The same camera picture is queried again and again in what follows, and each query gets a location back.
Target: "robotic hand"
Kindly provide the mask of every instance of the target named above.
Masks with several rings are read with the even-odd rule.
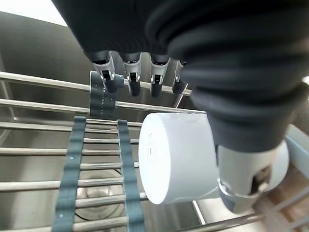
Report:
[[[186,61],[180,76],[207,112],[222,200],[232,212],[250,208],[268,185],[272,150],[308,97],[309,1],[53,2],[108,91],[115,88],[107,51],[152,54],[154,97],[169,57]],[[124,59],[132,89],[139,79],[133,61]]]

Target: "sink basin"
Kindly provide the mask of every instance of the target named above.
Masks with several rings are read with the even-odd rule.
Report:
[[[130,131],[131,138],[138,138],[139,131]],[[69,132],[11,130],[2,147],[66,148]],[[100,135],[114,138],[116,135]],[[85,137],[98,138],[86,134]],[[137,145],[132,145],[137,160]],[[85,149],[117,149],[116,145],[84,145]],[[0,157],[0,181],[60,180],[63,157]],[[83,157],[82,163],[117,162],[119,157]],[[80,178],[106,178],[119,176],[119,170],[82,171]],[[138,175],[140,191],[143,191]],[[101,197],[121,194],[121,186],[79,188],[77,198]],[[0,230],[26,229],[50,226],[53,222],[57,190],[20,191],[0,193]],[[171,232],[199,225],[191,202],[154,205],[142,202],[147,232]],[[97,220],[124,215],[123,204],[77,209],[75,221]],[[104,231],[120,232],[125,228]]]

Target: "dish rack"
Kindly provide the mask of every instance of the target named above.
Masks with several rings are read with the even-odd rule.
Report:
[[[77,90],[83,92],[91,92],[91,86],[82,85],[77,83],[58,81],[52,79],[39,78],[34,76],[19,75],[7,72],[0,72],[0,80],[7,82],[17,82],[28,85],[38,85],[51,88],[60,88],[64,90]],[[128,85],[128,81],[124,79],[124,85]],[[141,88],[150,89],[150,83],[141,82]],[[162,86],[162,92],[173,93],[172,87]],[[185,89],[182,95],[189,96],[191,90]],[[56,105],[56,104],[46,104],[30,101],[17,101],[11,99],[0,99],[0,105],[6,107],[21,107],[28,108],[33,110],[42,110],[49,112],[63,112],[71,114],[80,114],[84,115],[85,127],[83,129],[84,133],[89,134],[108,134],[108,135],[119,135],[119,121],[115,120],[105,120],[105,119],[93,119],[89,118],[91,110],[89,108],[82,107],[73,107],[67,105]],[[188,110],[188,109],[179,109],[179,108],[170,108],[164,106],[155,106],[155,105],[146,105],[146,104],[137,104],[130,102],[114,101],[115,107],[121,107],[126,109],[134,110],[144,110],[152,112],[166,112],[166,113],[202,113],[203,111],[198,110]],[[34,131],[65,131],[71,132],[74,131],[70,126],[61,126],[61,125],[41,125],[41,124],[29,124],[29,123],[15,123],[15,122],[0,122],[0,129],[8,130],[34,130]],[[100,129],[101,126],[108,126],[109,129]],[[127,127],[129,129],[135,128],[139,129],[142,126],[142,123],[139,122],[128,122]],[[290,126],[286,142],[289,147],[291,162],[293,165],[307,178],[309,179],[309,169],[307,164],[309,163],[309,138],[298,130],[294,126]],[[121,143],[121,138],[110,138],[110,139],[101,139],[101,138],[87,138],[82,136],[82,146],[83,144],[100,144],[100,145],[118,145]],[[131,139],[129,145],[138,145],[138,139]],[[5,148],[0,147],[0,156],[66,156],[66,165],[67,161],[70,159],[70,148],[68,149],[40,149],[40,148]],[[82,149],[83,156],[96,156],[96,157],[105,157],[105,156],[121,156],[123,148],[119,145],[118,149],[115,150],[104,150],[104,149]],[[131,168],[138,169],[138,161],[131,162]],[[79,165],[79,170],[120,170],[123,169],[123,162],[110,162],[110,163],[81,163]],[[78,187],[90,188],[90,187],[110,187],[118,186],[124,183],[124,177],[111,177],[111,178],[101,178],[101,179],[79,179],[77,184]],[[47,190],[47,189],[59,189],[61,188],[62,182],[60,180],[51,180],[51,181],[35,181],[35,182],[0,182],[0,192],[15,192],[15,191],[36,191],[36,190]],[[94,207],[94,206],[105,206],[105,205],[114,205],[125,203],[127,204],[128,197],[126,196],[127,191],[126,187],[123,187],[125,191],[122,194],[116,194],[112,196],[104,197],[94,197],[94,198],[74,198],[75,209]],[[272,205],[268,203],[267,207],[259,207],[261,213],[250,214],[242,217],[237,217],[233,219],[228,219],[224,221],[219,221],[215,223],[206,224],[205,219],[199,209],[199,204],[194,202],[196,208],[196,213],[200,218],[201,225],[185,230],[179,230],[182,232],[212,232],[212,231],[221,231],[240,225],[253,223],[261,220],[271,221],[273,228],[271,231],[290,231],[293,229],[301,228],[306,223],[309,222],[309,216],[295,220],[293,222],[288,222],[281,214],[281,210],[299,202],[309,195],[309,187],[300,191],[296,195],[286,199],[278,205]],[[144,192],[139,193],[138,203],[140,201],[146,201],[147,196]],[[77,222],[72,225],[72,231],[74,232],[87,232],[87,231],[97,231],[117,227],[127,227],[127,231],[130,232],[139,232],[145,231],[145,228],[139,227],[138,230],[132,230],[130,227],[133,223],[131,220],[132,215],[128,215],[127,211],[120,217],[101,219],[101,220],[90,220],[86,222]],[[41,227],[41,228],[24,228],[20,230],[9,230],[5,232],[49,232],[55,231],[52,227]]]

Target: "white cylindrical object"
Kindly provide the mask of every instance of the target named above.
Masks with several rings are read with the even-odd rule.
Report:
[[[205,114],[149,114],[140,131],[139,163],[145,193],[154,204],[220,197],[215,147]],[[283,141],[267,190],[283,180],[288,165]]]

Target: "silver metal connector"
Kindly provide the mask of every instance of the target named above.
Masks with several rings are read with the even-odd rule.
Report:
[[[277,149],[246,153],[218,146],[218,186],[222,201],[233,213],[252,207],[268,188]]]

